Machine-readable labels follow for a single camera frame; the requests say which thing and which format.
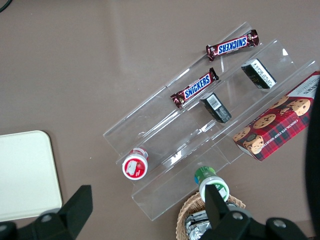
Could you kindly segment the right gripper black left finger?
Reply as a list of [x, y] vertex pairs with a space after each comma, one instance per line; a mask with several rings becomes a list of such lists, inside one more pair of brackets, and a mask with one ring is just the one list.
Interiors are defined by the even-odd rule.
[[13, 221], [0, 223], [2, 240], [75, 240], [93, 212], [92, 187], [82, 185], [57, 213], [46, 213], [17, 228]]

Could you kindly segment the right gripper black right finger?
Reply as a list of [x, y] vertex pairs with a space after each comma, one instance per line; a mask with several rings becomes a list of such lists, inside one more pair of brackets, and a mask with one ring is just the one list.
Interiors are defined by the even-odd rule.
[[202, 240], [307, 240], [292, 221], [272, 217], [261, 224], [240, 210], [230, 210], [214, 185], [205, 186], [205, 210], [211, 228]]

